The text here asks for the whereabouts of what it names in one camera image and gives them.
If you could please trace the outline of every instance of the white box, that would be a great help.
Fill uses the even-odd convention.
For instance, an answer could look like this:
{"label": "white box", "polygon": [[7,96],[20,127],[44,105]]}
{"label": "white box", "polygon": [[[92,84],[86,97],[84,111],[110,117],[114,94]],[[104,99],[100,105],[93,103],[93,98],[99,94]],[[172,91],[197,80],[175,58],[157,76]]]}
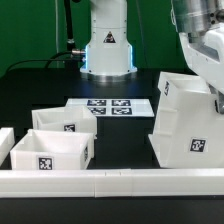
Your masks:
{"label": "white box", "polygon": [[86,106],[32,110],[33,129],[97,134],[97,119]]}
{"label": "white box", "polygon": [[0,166],[14,144],[15,139],[13,128],[2,128],[0,130]]}
{"label": "white box", "polygon": [[86,169],[94,156],[93,134],[29,130],[10,155],[13,170]]}
{"label": "white box", "polygon": [[161,167],[223,168],[224,117],[216,94],[199,76],[162,72],[161,96],[149,139]]}

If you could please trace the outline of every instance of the open box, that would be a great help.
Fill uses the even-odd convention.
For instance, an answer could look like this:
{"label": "open box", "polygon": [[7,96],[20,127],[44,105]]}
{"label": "open box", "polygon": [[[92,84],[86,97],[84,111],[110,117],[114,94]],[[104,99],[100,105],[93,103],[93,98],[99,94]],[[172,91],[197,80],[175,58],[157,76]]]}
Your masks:
{"label": "open box", "polygon": [[94,157],[93,134],[29,130],[10,155],[13,170],[86,169]]}
{"label": "open box", "polygon": [[32,110],[33,129],[97,134],[97,119],[86,106]]}

